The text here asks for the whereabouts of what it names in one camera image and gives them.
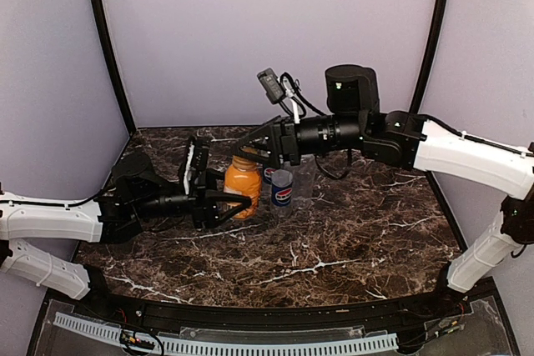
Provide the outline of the blue label water bottle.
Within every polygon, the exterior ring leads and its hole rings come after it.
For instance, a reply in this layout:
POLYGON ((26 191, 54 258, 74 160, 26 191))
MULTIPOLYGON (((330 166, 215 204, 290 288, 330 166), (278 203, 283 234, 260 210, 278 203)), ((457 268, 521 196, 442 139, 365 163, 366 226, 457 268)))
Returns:
POLYGON ((275 171, 276 171, 275 168, 266 167, 266 166, 262 167, 261 176, 262 176, 262 180, 263 180, 263 182, 265 184, 267 184, 267 185, 271 185, 272 184, 272 174, 275 171))

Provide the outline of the orange juice bottle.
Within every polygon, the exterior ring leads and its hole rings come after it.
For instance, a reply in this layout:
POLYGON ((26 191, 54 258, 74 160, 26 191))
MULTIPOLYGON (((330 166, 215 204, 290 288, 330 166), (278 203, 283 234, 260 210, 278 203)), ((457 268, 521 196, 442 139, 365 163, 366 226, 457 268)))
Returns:
POLYGON ((237 213, 234 219, 245 220, 256 214, 261 185, 262 179, 258 164, 239 156, 233 156, 232 163, 224 176, 224 192, 247 196, 251 199, 251 206, 237 213))

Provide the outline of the clear plastic bottle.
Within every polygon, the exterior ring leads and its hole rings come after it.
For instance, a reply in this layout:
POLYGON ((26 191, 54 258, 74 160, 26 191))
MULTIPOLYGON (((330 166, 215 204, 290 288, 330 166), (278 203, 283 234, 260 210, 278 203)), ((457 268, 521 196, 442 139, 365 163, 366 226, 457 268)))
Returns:
POLYGON ((301 210, 308 208, 312 203, 313 188, 317 167, 315 157, 303 156, 300 164, 293 167, 293 202, 294 207, 301 210))

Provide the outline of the gold bottle cap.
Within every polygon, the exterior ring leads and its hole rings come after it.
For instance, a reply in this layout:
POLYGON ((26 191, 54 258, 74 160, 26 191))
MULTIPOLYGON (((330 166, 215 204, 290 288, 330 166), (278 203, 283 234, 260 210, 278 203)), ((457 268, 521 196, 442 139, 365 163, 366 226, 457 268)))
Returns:
POLYGON ((256 154, 256 155, 259 155, 259 150, 256 149, 256 148, 251 148, 251 147, 242 147, 241 150, 245 153, 252 153, 252 154, 256 154))

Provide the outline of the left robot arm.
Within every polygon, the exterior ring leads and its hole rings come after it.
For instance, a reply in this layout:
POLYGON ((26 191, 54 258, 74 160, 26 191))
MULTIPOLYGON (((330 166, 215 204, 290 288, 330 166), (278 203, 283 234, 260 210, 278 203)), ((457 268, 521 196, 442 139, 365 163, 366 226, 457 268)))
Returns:
POLYGON ((66 238, 121 244, 155 218, 190 216, 197 228, 216 228, 251 206, 251 198, 220 192, 224 175, 205 162, 186 163, 182 183, 159 176, 149 156, 132 153, 112 169, 110 195, 104 190, 78 201, 51 201, 1 194, 1 270, 84 300, 100 319, 118 312, 117 299, 99 268, 62 260, 28 243, 28 238, 66 238))

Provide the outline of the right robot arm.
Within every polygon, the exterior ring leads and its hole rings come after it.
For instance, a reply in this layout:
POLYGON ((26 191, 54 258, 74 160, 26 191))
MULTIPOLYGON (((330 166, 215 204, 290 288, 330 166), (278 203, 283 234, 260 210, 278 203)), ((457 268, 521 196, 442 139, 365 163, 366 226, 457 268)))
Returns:
POLYGON ((330 114, 273 118, 242 137, 234 154, 279 168, 302 156, 355 149, 392 167, 457 176, 506 194, 486 231, 442 271, 426 311, 442 318, 507 255, 533 243, 533 149, 458 131, 430 115, 380 111, 372 68, 342 64, 325 71, 330 114))

